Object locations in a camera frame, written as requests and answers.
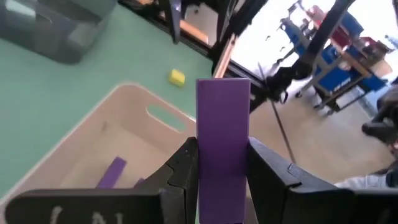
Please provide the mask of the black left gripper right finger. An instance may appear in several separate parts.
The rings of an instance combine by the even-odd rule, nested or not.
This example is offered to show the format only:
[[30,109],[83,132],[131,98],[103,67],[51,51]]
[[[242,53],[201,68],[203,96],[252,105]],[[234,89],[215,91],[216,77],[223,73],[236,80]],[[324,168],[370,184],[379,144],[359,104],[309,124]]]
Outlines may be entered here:
[[339,188],[250,137],[247,180],[259,223],[397,223],[396,189]]

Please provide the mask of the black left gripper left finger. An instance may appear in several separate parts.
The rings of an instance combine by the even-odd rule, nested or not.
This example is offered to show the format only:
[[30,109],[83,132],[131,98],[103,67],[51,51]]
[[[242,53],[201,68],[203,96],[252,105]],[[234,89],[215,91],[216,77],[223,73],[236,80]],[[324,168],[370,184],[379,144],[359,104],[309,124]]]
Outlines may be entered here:
[[184,144],[148,178],[128,189],[37,189],[15,196],[8,224],[194,223],[198,144]]

